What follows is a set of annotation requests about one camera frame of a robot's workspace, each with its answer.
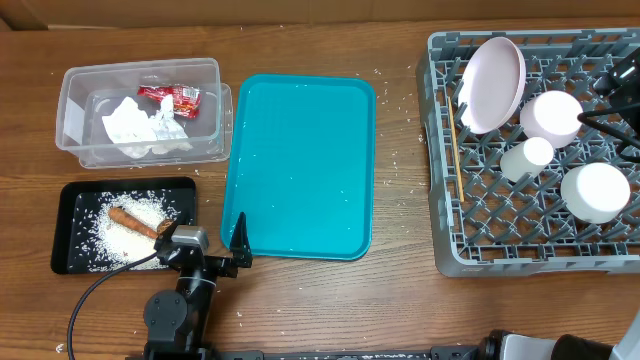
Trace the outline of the orange carrot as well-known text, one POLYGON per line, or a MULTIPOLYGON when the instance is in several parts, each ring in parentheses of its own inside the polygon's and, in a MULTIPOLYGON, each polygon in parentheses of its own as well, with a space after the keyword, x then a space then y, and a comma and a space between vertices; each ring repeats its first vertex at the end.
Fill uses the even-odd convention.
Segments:
POLYGON ((139 233, 151 239, 156 239, 158 237, 158 233, 155 230, 145 225, 120 207, 111 208, 108 211, 108 215, 109 218, 115 223, 122 225, 125 228, 130 229, 136 233, 139 233))

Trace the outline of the pile of white rice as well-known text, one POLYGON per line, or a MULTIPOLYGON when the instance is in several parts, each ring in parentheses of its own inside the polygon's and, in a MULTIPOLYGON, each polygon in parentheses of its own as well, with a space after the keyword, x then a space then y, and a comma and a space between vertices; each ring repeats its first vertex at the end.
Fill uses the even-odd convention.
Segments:
POLYGON ((91 192, 77 196, 73 207, 68 271, 109 272, 153 252, 154 240, 116 223, 109 210, 117 207, 156 229, 180 214, 171 190, 91 192))

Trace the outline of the white napkin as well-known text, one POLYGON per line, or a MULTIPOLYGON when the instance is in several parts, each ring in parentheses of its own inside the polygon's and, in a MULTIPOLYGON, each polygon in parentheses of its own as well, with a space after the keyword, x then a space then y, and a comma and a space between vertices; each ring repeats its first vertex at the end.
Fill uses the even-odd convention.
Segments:
MULTIPOLYGON (((184 128, 175 120, 173 96, 167 95, 160 102, 160 109, 152 116, 138 107, 136 101, 126 97, 111 115, 102 122, 109 139, 114 144, 157 142, 188 139, 184 128)), ((173 150, 190 151, 193 145, 186 142, 167 145, 139 145, 120 147, 119 150, 132 159, 141 159, 149 152, 164 155, 173 150)))

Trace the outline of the red snack wrapper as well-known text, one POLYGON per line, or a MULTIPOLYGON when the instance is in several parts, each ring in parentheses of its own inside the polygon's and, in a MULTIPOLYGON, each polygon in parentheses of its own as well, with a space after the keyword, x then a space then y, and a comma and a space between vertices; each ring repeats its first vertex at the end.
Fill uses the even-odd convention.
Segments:
POLYGON ((148 86, 141 85, 137 95, 161 103, 165 98, 172 97, 172 110, 175 114, 194 119, 199 115, 201 91, 187 85, 148 86))

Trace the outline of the wooden chopstick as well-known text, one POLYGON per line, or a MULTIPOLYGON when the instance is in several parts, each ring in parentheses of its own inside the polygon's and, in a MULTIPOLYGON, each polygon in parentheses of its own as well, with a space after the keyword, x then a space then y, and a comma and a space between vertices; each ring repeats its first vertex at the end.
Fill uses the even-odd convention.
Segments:
POLYGON ((455 127, 455 120, 454 120, 455 114, 453 112, 452 100, 448 95, 446 96, 446 100, 447 100, 449 127, 451 132, 451 143, 452 143, 452 149, 453 149, 453 161, 454 161, 454 167, 456 172, 458 198, 459 198, 460 204, 462 204, 465 200, 465 194, 464 194, 464 187, 463 187, 462 176, 461 176, 462 174, 460 169, 459 147, 457 144, 456 127, 455 127))

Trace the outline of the white cup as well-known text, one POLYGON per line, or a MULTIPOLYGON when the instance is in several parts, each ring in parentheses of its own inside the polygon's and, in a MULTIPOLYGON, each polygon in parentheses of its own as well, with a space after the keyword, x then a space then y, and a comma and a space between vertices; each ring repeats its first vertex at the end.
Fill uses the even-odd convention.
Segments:
POLYGON ((500 168, 508 180, 517 182, 523 175, 537 176, 553 157, 553 146, 544 138, 533 137, 506 151, 500 168))

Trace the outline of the large white plate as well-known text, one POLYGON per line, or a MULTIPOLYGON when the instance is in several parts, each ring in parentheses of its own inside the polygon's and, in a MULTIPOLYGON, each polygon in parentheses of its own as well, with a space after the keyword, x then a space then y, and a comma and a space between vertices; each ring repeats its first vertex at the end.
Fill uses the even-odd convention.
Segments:
POLYGON ((506 37, 495 37, 473 54, 462 75, 458 104, 466 107, 460 117, 474 134, 500 128, 515 113, 524 93, 525 60, 506 37))

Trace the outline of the white bowl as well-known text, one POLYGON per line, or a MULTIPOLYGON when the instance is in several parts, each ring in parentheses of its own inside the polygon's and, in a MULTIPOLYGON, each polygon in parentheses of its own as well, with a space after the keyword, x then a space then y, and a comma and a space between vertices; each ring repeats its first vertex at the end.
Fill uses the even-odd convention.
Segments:
POLYGON ((577 136, 583 112, 580 102, 569 93, 551 90, 528 101, 519 121, 528 138, 546 139, 555 149, 569 145, 577 136))

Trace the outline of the white saucer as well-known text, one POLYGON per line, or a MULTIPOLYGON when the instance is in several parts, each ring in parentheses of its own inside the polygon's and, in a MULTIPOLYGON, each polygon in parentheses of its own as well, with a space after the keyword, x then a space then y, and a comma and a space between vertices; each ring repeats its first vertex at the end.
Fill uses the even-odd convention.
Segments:
POLYGON ((593 224, 613 220, 631 196, 625 175, 617 168, 599 162, 568 171, 562 179, 560 192, 571 214, 593 224))

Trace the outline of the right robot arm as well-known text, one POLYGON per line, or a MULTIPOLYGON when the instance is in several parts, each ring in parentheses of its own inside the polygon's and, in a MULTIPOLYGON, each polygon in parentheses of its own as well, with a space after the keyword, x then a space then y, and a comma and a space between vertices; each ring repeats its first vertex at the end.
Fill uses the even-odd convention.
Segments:
MULTIPOLYGON (((630 136, 598 122, 601 116, 617 114, 632 130, 639 130, 639 52, 634 51, 600 77, 595 92, 608 99, 610 106, 576 115, 576 120, 620 141, 619 158, 637 163, 637 156, 627 155, 629 147, 639 148, 639 136, 630 136)), ((630 188, 623 174, 613 166, 595 163, 571 170, 564 176, 561 196, 567 209, 578 219, 601 224, 613 219, 623 209, 630 188)), ((481 343, 478 359, 550 359, 550 360, 626 360, 639 357, 639 320, 635 319, 623 339, 615 346, 564 335, 556 341, 514 333, 495 332, 481 343)))

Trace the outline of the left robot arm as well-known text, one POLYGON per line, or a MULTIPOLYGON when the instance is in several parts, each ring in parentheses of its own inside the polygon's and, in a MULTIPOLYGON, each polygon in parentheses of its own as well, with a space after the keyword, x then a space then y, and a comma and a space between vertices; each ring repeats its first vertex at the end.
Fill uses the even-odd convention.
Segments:
POLYGON ((233 229, 231 257, 210 256, 207 232, 185 225, 184 218, 165 220, 157 227, 154 249, 160 263, 179 273, 176 288, 154 294, 143 313, 148 329, 143 357, 154 359, 214 359, 204 332, 220 277, 235 278, 238 270, 252 266, 246 215, 233 229))

